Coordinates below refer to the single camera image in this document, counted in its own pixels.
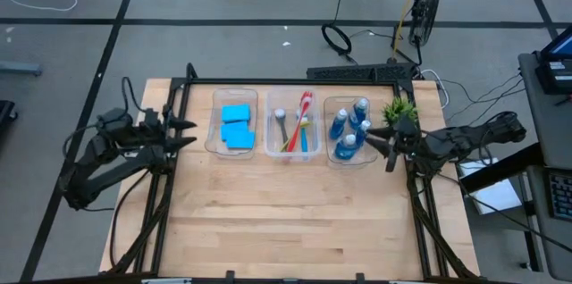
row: blue bottle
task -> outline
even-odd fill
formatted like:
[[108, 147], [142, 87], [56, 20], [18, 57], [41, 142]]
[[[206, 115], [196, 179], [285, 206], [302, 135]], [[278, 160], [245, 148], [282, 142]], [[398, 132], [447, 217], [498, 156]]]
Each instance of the blue bottle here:
[[336, 145], [334, 154], [340, 160], [349, 160], [356, 153], [356, 135], [349, 134]]
[[353, 111], [349, 113], [349, 126], [352, 129], [358, 129], [361, 121], [366, 119], [368, 105], [369, 102], [366, 98], [362, 98], [354, 104]]
[[366, 141], [367, 130], [371, 128], [372, 122], [369, 120], [361, 121], [359, 128], [356, 130], [356, 146], [361, 147], [364, 145], [364, 141]]
[[348, 112], [346, 109], [341, 109], [333, 118], [332, 127], [330, 128], [330, 139], [335, 140], [341, 136], [343, 133], [343, 126], [346, 125], [346, 119], [348, 119]]

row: white cable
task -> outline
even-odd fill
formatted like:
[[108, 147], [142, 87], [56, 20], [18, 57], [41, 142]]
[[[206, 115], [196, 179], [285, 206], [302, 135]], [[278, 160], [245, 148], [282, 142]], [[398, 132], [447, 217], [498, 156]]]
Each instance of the white cable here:
[[9, 0], [9, 1], [11, 1], [14, 4], [23, 6], [23, 7], [28, 7], [28, 8], [32, 8], [32, 9], [39, 9], [39, 10], [43, 10], [43, 11], [57, 11], [57, 12], [68, 12], [68, 11], [72, 10], [78, 4], [78, 0], [73, 0], [73, 5], [71, 7], [55, 8], [55, 7], [42, 7], [42, 6], [28, 5], [28, 4], [20, 3], [16, 0]]
[[441, 82], [441, 78], [439, 77], [437, 72], [430, 70], [430, 69], [427, 69], [427, 70], [422, 70], [421, 74], [423, 74], [425, 72], [431, 72], [435, 76], [435, 78], [437, 78], [437, 81], [439, 82], [439, 85], [441, 86], [443, 93], [445, 94], [445, 104], [441, 106], [441, 108], [444, 109], [445, 106], [449, 105], [449, 93], [447, 92], [447, 89], [443, 85], [443, 82]]

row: keyboard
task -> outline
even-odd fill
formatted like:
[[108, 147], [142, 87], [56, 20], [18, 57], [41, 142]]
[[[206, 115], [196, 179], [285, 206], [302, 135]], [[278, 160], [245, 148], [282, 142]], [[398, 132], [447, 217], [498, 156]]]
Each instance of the keyboard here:
[[548, 183], [552, 217], [572, 221], [572, 177], [551, 171]]
[[332, 66], [308, 68], [308, 79], [362, 79], [375, 81], [394, 81], [413, 79], [416, 74], [414, 63], [372, 64], [354, 66]]

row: yellow cable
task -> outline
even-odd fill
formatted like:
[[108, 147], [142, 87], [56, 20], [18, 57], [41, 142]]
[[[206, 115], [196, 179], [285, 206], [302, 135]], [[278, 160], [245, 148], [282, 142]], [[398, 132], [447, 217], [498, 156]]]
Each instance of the yellow cable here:
[[405, 14], [408, 12], [408, 6], [409, 6], [409, 2], [411, 2], [411, 0], [407, 0], [407, 2], [405, 3], [405, 6], [403, 6], [403, 11], [401, 11], [401, 19], [400, 19], [400, 25], [397, 27], [397, 33], [395, 34], [395, 43], [393, 44], [393, 58], [395, 57], [395, 54], [397, 53], [397, 47], [400, 44], [400, 41], [398, 40], [398, 38], [401, 37], [401, 25], [403, 25], [403, 20], [405, 19]]

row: blue sponge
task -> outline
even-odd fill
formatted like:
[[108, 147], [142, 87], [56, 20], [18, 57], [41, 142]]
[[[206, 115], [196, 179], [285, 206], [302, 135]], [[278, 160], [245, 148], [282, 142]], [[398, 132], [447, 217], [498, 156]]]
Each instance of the blue sponge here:
[[226, 146], [229, 149], [252, 149], [254, 147], [255, 134], [250, 131], [233, 131], [226, 136]]
[[250, 120], [250, 107], [248, 104], [223, 105], [223, 122]]
[[248, 123], [246, 121], [238, 121], [223, 124], [221, 126], [221, 140], [226, 141], [228, 136], [235, 131], [248, 131]]

